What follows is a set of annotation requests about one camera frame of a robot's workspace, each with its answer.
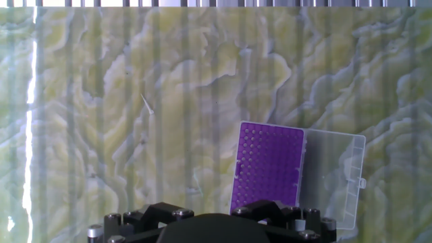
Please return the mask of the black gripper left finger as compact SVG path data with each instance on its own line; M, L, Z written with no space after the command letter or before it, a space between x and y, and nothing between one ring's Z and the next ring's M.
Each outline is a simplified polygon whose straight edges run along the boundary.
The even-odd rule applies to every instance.
M194 216L191 209L181 208L165 202L145 205L143 208L125 213L109 213L102 223L87 229L88 243L156 243L163 228Z

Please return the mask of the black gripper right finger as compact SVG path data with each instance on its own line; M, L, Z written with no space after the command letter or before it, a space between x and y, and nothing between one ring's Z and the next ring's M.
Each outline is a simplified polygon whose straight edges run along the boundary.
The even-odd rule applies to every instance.
M337 222L321 216L318 209L285 206L271 200L258 200L236 207L231 216L255 222L270 243L334 243Z

